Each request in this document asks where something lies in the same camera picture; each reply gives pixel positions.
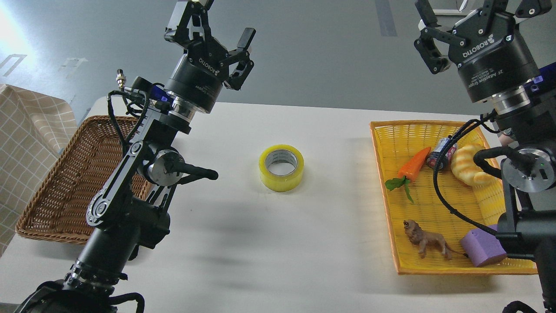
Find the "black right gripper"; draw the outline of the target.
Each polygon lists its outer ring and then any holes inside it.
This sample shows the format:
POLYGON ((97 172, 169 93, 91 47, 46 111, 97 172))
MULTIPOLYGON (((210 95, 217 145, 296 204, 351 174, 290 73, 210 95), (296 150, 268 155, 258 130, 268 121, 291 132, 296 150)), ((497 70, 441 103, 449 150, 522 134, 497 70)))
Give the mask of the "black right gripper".
POLYGON ((549 12, 551 0, 520 0, 514 13, 506 11, 508 0, 485 0, 480 9, 458 21, 446 32, 428 0, 416 0, 423 27, 414 47, 432 74, 449 69, 449 59, 471 102, 519 87, 538 77, 540 71, 520 33, 515 18, 529 19, 549 12), (438 50, 435 40, 450 45, 448 57, 438 50))

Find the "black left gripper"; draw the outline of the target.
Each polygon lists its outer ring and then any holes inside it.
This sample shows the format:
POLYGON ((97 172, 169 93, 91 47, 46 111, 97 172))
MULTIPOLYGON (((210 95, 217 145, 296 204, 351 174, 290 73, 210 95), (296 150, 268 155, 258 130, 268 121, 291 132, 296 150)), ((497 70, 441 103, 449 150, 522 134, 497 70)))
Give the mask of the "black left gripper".
POLYGON ((212 0, 178 0, 164 39, 183 48, 165 91, 203 113, 210 113, 222 88, 240 90, 254 67, 249 47, 256 29, 246 27, 236 49, 212 41, 207 13, 212 0))

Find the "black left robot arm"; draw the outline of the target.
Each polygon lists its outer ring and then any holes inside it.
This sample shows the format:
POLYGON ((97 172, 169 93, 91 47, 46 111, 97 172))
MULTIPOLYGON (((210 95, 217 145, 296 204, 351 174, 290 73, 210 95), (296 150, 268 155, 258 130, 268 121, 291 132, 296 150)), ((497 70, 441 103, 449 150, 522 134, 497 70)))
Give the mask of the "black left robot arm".
POLYGON ((95 229, 66 277, 40 284, 16 313, 115 313, 129 301, 143 313, 140 293, 113 295, 127 279, 126 263, 140 247, 153 249, 169 234, 168 209, 179 184, 218 178, 212 169, 186 163, 172 147, 175 136, 190 132, 196 112, 211 112, 223 87, 241 89, 254 67, 248 48, 256 30, 245 28, 237 47, 227 50, 211 34, 212 4, 176 2, 164 38, 183 54, 167 83, 137 77, 127 87, 117 71, 118 89, 106 101, 122 160, 86 209, 95 229))

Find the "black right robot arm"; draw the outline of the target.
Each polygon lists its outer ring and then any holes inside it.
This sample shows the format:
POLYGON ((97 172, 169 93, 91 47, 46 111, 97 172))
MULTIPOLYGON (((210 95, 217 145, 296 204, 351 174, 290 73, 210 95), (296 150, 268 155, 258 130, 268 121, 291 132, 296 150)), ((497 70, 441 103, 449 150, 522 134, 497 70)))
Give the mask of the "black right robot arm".
POLYGON ((535 210, 531 193, 555 187, 555 67, 540 71, 519 23, 549 12, 550 0, 523 0, 514 13, 506 0, 485 0, 452 28, 442 28, 427 0, 415 2, 422 25, 414 46, 431 73, 453 62, 473 103, 492 103, 493 112, 465 123, 450 139, 495 121, 511 129, 517 147, 488 148, 474 163, 502 181, 506 212, 493 230, 454 209, 441 195, 434 168, 433 187, 451 214, 495 236, 509 258, 536 263, 546 312, 555 311, 555 209, 535 210))

